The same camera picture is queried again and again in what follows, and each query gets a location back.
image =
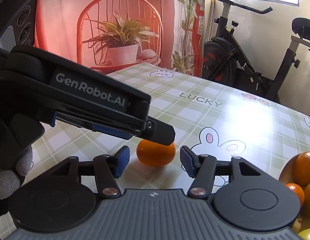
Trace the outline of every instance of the checkered tablecloth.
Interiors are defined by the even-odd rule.
[[[34,166],[26,181],[71,155],[88,161],[101,154],[114,154],[128,145],[130,162],[117,179],[122,189],[187,190],[192,179],[181,168],[182,145],[220,160],[239,155],[274,178],[290,157],[310,150],[310,118],[285,106],[147,63],[109,76],[151,95],[149,115],[175,128],[178,149],[174,160],[163,168],[147,167],[136,157],[139,138],[125,141],[57,122],[54,128],[45,125],[45,135],[34,143]],[[84,177],[82,182],[96,192],[92,177]],[[222,178],[215,181],[217,186],[222,184]],[[0,218],[1,235],[7,236],[14,229],[9,215]]]

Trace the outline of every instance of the adjustment knob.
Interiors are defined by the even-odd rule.
[[[239,25],[238,22],[232,21],[232,26],[237,27]]]
[[[295,68],[298,68],[298,67],[299,67],[299,64],[300,64],[300,60],[299,60],[299,59],[296,59],[295,62],[294,62],[294,67],[295,67]]]

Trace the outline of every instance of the metal screw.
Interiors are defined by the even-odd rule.
[[[206,194],[206,190],[204,190],[203,188],[201,187],[195,187],[195,188],[192,188],[190,190],[191,194],[193,194],[194,196],[202,196],[202,195],[205,195]]]
[[[153,127],[153,124],[152,124],[152,122],[147,122],[147,129],[151,129]]]
[[[103,194],[106,196],[115,196],[118,194],[118,189],[113,187],[107,187],[103,189]]]

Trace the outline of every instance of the potted plant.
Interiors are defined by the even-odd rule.
[[[103,33],[82,43],[92,42],[89,48],[95,47],[95,55],[107,51],[113,66],[136,62],[138,46],[142,42],[149,42],[148,37],[159,37],[151,32],[143,20],[126,20],[118,13],[113,12],[115,24],[104,21],[98,22]]]

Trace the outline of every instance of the tangerine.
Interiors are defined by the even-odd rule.
[[[304,201],[305,201],[305,193],[304,193],[303,189],[301,188],[301,186],[299,186],[296,183],[287,183],[286,187],[288,187],[290,190],[295,192],[295,194],[299,198],[300,206],[302,206],[304,204]]]
[[[310,217],[310,183],[304,188],[305,203],[302,209],[302,214],[306,217]]]
[[[161,145],[147,140],[141,140],[137,145],[136,155],[139,161],[151,167],[163,167],[170,163],[176,153],[175,144]]]
[[[310,183],[310,152],[301,153],[294,166],[294,178],[300,186],[307,186]]]

